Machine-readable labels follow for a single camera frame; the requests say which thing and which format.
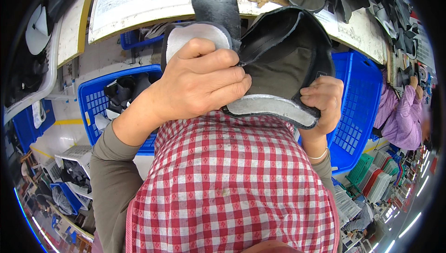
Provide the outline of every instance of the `yellow floor line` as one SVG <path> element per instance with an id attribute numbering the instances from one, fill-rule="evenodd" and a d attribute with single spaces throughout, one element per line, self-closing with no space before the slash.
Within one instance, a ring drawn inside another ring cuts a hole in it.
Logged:
<path id="1" fill-rule="evenodd" d="M 47 156 L 47 157 L 49 157 L 49 158 L 53 158 L 53 159 L 54 159 L 53 156 L 51 156 L 51 155 L 49 155 L 49 154 L 46 154 L 46 153 L 43 152 L 43 151 L 37 150 L 36 148 L 34 148 L 34 147 L 32 147 L 32 146 L 30 146 L 30 149 L 32 149 L 32 150 L 35 151 L 35 152 L 39 152 L 40 154 L 45 155 L 45 156 Z"/>
<path id="2" fill-rule="evenodd" d="M 385 141 L 384 143 L 378 145 L 376 148 L 378 148 L 378 147 L 380 147 L 380 146 L 382 146 L 382 145 L 384 145 L 384 144 L 388 144 L 388 143 L 389 143 L 389 141 L 387 140 L 387 141 Z M 371 150 L 374 150 L 374 149 L 375 149 L 375 147 L 371 147 L 370 149 L 364 150 L 363 153 L 367 153 L 367 152 L 369 152 L 369 151 L 371 151 Z"/>
<path id="3" fill-rule="evenodd" d="M 56 120 L 56 122 L 54 122 L 54 125 L 66 125 L 66 124 L 83 124 L 82 119 L 75 119 L 75 120 Z"/>

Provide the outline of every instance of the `silver bracelet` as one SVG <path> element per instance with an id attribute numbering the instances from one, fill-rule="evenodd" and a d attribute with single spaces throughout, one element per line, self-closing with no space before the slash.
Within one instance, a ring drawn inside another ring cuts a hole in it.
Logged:
<path id="1" fill-rule="evenodd" d="M 308 155 L 307 155 L 307 157 L 308 157 L 308 158 L 311 158 L 311 159 L 316 159 L 316 160 L 317 160 L 317 159 L 321 159 L 321 158 L 325 155 L 325 152 L 327 152 L 327 150 L 328 150 L 328 146 L 325 147 L 324 153 L 322 153 L 322 155 L 319 156 L 318 158 L 310 157 L 310 156 L 308 156 Z"/>

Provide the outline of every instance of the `red and white checkered apron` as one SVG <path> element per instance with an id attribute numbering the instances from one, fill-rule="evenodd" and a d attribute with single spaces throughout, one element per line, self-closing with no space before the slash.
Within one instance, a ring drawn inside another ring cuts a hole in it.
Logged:
<path id="1" fill-rule="evenodd" d="M 126 251 L 240 252 L 264 240 L 336 251 L 332 199 L 288 122 L 221 111 L 170 121 L 128 207 Z"/>

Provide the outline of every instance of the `plastic bag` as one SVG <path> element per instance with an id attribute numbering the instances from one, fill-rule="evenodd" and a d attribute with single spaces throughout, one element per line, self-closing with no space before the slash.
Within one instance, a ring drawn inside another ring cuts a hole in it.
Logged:
<path id="1" fill-rule="evenodd" d="M 53 200 L 59 206 L 59 211 L 65 215 L 74 214 L 73 207 L 71 207 L 71 204 L 62 189 L 59 186 L 56 186 L 53 188 L 52 192 Z"/>

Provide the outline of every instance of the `white fleece lining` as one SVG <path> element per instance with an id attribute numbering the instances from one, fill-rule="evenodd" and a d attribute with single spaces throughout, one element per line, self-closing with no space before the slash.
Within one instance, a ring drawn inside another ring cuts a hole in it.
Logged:
<path id="1" fill-rule="evenodd" d="M 207 23 L 194 23 L 185 27 L 175 27 L 169 34 L 166 48 L 166 63 L 192 38 L 209 39 L 215 44 L 215 49 L 229 49 L 226 35 L 217 27 Z"/>
<path id="2" fill-rule="evenodd" d="M 311 126 L 316 119 L 302 110 L 293 101 L 267 94 L 251 94 L 243 96 L 227 105 L 227 109 L 235 115 L 271 113 L 294 120 L 306 127 Z"/>

